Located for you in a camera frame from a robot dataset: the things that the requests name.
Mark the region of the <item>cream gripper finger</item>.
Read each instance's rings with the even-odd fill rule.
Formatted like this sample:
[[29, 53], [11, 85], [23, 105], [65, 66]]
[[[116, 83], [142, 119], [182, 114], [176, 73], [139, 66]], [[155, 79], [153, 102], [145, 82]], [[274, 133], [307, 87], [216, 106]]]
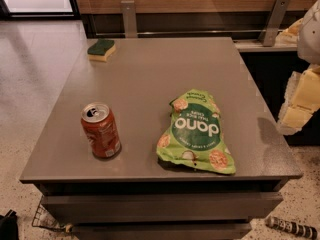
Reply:
[[288, 80], [277, 129], [283, 135], [302, 130], [320, 109], [320, 66], [311, 64], [302, 73], [294, 71]]
[[299, 19], [276, 37], [276, 44], [296, 44], [303, 19]]

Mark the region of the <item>white rounded gripper body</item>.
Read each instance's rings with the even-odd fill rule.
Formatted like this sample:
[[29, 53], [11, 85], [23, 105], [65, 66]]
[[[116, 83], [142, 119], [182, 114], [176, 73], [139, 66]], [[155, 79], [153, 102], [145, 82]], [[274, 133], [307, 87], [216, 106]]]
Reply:
[[310, 64], [320, 64], [320, 0], [307, 11], [299, 28], [298, 57]]

